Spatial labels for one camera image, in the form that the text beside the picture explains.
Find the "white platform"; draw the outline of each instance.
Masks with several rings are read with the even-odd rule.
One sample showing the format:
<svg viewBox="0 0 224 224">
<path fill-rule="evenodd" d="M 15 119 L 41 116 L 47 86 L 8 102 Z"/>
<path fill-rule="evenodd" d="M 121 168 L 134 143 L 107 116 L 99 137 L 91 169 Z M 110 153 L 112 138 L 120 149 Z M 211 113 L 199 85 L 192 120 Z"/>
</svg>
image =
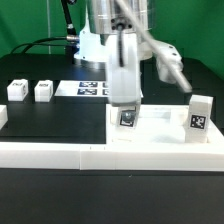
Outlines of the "white platform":
<svg viewBox="0 0 224 224">
<path fill-rule="evenodd" d="M 136 134 L 117 138 L 108 105 L 107 144 L 0 143 L 0 167 L 224 171 L 224 138 L 212 122 L 208 143 L 184 143 L 187 109 L 143 105 Z"/>
</svg>

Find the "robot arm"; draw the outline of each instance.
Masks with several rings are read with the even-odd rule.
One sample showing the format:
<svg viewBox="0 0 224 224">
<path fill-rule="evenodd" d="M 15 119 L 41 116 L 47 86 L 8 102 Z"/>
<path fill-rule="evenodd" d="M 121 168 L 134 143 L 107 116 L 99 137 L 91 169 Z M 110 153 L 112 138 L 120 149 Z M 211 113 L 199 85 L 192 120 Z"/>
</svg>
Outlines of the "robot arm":
<svg viewBox="0 0 224 224">
<path fill-rule="evenodd" d="M 109 100 L 114 106 L 140 104 L 140 39 L 157 55 L 160 79 L 177 82 L 184 92 L 191 86 L 182 74 L 183 65 L 176 49 L 156 41 L 150 28 L 150 6 L 153 0 L 87 0 L 90 31 L 108 35 L 106 42 L 106 76 Z"/>
</svg>

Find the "black surface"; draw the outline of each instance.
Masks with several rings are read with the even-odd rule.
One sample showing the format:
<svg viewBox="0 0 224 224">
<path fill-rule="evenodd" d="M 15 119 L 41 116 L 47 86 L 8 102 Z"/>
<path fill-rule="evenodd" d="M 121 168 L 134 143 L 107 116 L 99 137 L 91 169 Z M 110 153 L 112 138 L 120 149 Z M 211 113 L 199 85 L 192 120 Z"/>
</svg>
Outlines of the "black surface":
<svg viewBox="0 0 224 224">
<path fill-rule="evenodd" d="M 224 128 L 223 81 L 201 62 L 184 59 L 194 94 L 214 97 L 212 120 Z M 187 105 L 189 94 L 158 80 L 154 60 L 141 64 L 145 104 Z M 23 103 L 7 101 L 6 87 L 27 78 Z M 105 99 L 54 97 L 35 103 L 41 79 L 104 80 L 104 72 L 74 67 L 59 55 L 7 55 L 0 60 L 0 104 L 9 122 L 0 140 L 105 143 Z M 222 224 L 224 174 L 167 171 L 0 169 L 4 224 Z"/>
<path fill-rule="evenodd" d="M 4 224 L 222 224 L 224 176 L 0 170 Z"/>
</svg>

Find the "green wall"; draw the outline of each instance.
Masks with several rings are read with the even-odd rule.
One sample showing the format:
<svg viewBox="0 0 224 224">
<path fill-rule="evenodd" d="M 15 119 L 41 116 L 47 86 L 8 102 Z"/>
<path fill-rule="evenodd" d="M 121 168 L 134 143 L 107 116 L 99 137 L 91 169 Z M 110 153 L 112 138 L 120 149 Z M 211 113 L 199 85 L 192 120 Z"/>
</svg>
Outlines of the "green wall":
<svg viewBox="0 0 224 224">
<path fill-rule="evenodd" d="M 84 25 L 85 1 L 70 7 L 74 25 Z M 15 46 L 66 34 L 60 0 L 0 0 L 0 57 Z M 201 60 L 224 79 L 224 1 L 156 0 L 156 39 L 174 44 L 182 56 Z M 35 47 L 34 53 L 49 53 Z M 63 53 L 52 47 L 51 53 Z"/>
</svg>

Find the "white cube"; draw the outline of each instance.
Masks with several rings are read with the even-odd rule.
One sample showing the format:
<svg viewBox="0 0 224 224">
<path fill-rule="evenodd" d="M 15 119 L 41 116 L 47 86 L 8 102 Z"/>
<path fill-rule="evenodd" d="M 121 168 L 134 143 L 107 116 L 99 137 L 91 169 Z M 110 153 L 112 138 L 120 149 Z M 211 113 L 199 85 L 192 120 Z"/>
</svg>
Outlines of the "white cube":
<svg viewBox="0 0 224 224">
<path fill-rule="evenodd" d="M 53 95 L 53 82 L 50 80 L 39 81 L 34 92 L 36 102 L 49 102 Z"/>
<path fill-rule="evenodd" d="M 26 79 L 15 79 L 7 87 L 9 101 L 23 101 L 28 94 L 28 81 Z"/>
<path fill-rule="evenodd" d="M 185 142 L 207 142 L 213 97 L 193 95 L 189 104 Z"/>
<path fill-rule="evenodd" d="M 5 105 L 0 105 L 0 130 L 8 121 L 7 108 Z"/>
</svg>

